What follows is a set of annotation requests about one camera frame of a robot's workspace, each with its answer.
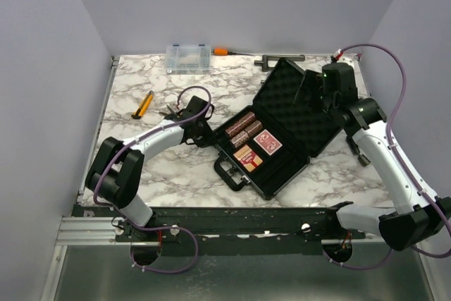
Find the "orange blue chip roll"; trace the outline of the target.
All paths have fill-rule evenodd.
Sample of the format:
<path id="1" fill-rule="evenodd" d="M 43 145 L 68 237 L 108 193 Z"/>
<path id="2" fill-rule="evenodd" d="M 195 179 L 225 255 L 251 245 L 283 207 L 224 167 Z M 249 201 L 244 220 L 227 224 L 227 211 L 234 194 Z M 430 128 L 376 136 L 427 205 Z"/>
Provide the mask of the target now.
<path id="1" fill-rule="evenodd" d="M 235 135 L 231 140 L 230 143 L 231 145 L 237 149 L 239 147 L 241 147 L 242 145 L 244 145 L 249 139 L 249 135 L 248 133 L 243 130 L 241 132 L 239 132 L 237 135 Z"/>

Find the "Texas Hold'em card box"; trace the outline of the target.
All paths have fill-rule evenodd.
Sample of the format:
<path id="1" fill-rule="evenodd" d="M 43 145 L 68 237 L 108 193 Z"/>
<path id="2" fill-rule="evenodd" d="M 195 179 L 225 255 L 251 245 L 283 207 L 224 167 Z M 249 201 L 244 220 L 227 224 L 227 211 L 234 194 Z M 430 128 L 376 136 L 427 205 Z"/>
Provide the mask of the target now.
<path id="1" fill-rule="evenodd" d="M 248 145 L 241 147 L 233 156 L 249 173 L 263 164 L 263 159 Z"/>

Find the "orange black chip roll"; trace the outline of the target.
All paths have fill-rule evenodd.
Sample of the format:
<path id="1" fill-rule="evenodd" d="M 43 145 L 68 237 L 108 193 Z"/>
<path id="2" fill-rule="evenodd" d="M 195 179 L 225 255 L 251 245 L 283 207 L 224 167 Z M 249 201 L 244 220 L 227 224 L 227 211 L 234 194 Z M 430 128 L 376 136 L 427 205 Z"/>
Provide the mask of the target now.
<path id="1" fill-rule="evenodd" d="M 250 136 L 256 135 L 259 131 L 263 129 L 263 124 L 261 121 L 255 121 L 251 125 L 245 128 L 245 132 Z"/>
<path id="2" fill-rule="evenodd" d="M 235 137 L 240 131 L 242 130 L 242 124 L 241 123 L 235 123 L 229 128 L 225 130 L 226 135 L 229 138 Z"/>

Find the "red backed card deck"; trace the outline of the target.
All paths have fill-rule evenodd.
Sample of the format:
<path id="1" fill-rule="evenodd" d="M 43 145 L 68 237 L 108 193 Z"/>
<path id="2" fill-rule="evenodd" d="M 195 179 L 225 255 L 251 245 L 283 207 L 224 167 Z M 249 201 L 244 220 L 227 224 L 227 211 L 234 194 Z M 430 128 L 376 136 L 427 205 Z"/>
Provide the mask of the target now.
<path id="1" fill-rule="evenodd" d="M 269 156 L 276 153 L 283 144 L 276 139 L 267 129 L 262 130 L 254 137 L 254 141 L 260 146 Z"/>

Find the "black poker set case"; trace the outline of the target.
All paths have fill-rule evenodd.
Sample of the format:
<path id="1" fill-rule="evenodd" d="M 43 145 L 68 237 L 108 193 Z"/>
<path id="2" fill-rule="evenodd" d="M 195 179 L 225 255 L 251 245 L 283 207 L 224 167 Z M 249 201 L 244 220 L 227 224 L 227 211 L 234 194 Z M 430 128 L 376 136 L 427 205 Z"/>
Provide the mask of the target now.
<path id="1" fill-rule="evenodd" d="M 239 191 L 250 185 L 264 199 L 272 199 L 340 132 L 333 119 L 314 105 L 294 104 L 306 71 L 290 59 L 280 59 L 252 103 L 213 131 L 214 146 L 219 150 L 214 170 L 231 190 Z M 254 137 L 250 137 L 245 145 L 263 159 L 263 164 L 251 173 L 234 158 L 237 149 L 225 133 L 250 111 L 261 121 L 263 130 L 267 129 L 283 144 L 269 156 L 257 145 Z"/>

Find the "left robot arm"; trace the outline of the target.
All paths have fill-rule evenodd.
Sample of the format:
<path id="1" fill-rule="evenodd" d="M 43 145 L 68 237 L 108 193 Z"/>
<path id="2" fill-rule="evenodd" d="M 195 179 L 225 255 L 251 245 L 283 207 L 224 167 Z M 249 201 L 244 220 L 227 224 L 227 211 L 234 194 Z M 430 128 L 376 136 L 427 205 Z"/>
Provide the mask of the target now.
<path id="1" fill-rule="evenodd" d="M 152 129 L 124 140 L 106 138 L 87 172 L 85 187 L 130 220 L 139 240 L 151 240 L 156 234 L 153 211 L 138 195 L 143 166 L 188 140 L 207 146 L 212 136 L 207 121 L 213 112 L 214 105 L 193 96 L 184 109 L 168 114 Z"/>

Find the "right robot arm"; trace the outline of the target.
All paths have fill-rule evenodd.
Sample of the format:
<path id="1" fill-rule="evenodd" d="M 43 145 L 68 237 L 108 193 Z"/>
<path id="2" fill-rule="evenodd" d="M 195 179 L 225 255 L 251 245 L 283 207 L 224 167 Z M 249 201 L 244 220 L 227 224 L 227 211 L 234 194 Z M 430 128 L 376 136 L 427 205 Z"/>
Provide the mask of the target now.
<path id="1" fill-rule="evenodd" d="M 359 98 L 354 69 L 329 63 L 308 70 L 295 103 L 324 112 L 364 152 L 389 192 L 392 209 L 346 204 L 324 221 L 326 234 L 341 238 L 350 229 L 381 236 L 403 251 L 437 234 L 450 217 L 450 198 L 440 198 L 419 175 L 388 130 L 388 119 L 372 98 Z"/>

